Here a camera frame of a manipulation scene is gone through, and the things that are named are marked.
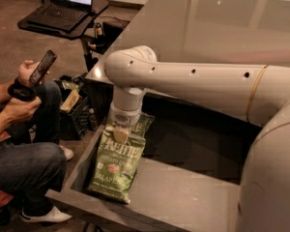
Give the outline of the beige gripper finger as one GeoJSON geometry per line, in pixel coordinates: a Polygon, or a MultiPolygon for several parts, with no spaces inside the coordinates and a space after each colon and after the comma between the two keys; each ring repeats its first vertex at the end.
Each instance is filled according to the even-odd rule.
{"type": "Polygon", "coordinates": [[[121,133],[117,134],[114,132],[113,132],[113,135],[114,135],[115,141],[118,143],[126,144],[128,142],[129,135],[125,135],[125,134],[121,134],[121,133]]]}

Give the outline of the person's right forearm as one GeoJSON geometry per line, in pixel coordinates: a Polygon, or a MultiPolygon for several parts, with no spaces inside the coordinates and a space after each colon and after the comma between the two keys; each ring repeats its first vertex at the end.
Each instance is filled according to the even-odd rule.
{"type": "Polygon", "coordinates": [[[13,84],[12,81],[0,84],[0,103],[15,102],[15,99],[8,93],[8,88],[12,84],[13,84]]]}

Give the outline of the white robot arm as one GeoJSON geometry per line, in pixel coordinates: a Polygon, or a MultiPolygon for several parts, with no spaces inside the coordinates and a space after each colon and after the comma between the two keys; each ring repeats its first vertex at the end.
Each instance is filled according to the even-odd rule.
{"type": "Polygon", "coordinates": [[[260,127],[246,156],[237,231],[290,232],[289,67],[161,63],[142,45],[111,53],[104,72],[114,85],[110,115],[123,127],[137,121],[147,90],[183,101],[171,113],[185,121],[260,127]]]}

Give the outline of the person's left hand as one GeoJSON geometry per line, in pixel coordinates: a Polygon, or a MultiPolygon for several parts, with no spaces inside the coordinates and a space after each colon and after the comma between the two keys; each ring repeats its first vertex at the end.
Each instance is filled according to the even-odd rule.
{"type": "Polygon", "coordinates": [[[32,101],[11,98],[1,115],[8,125],[27,122],[33,117],[41,103],[42,101],[38,97],[35,97],[32,101]]]}

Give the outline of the person's right hand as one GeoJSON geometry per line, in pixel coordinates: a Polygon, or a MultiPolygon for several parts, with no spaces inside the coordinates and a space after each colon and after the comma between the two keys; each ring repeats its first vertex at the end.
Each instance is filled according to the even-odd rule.
{"type": "Polygon", "coordinates": [[[23,63],[20,64],[18,68],[17,80],[26,87],[32,87],[32,83],[30,82],[30,76],[38,65],[39,62],[34,62],[33,60],[25,60],[23,63]]]}

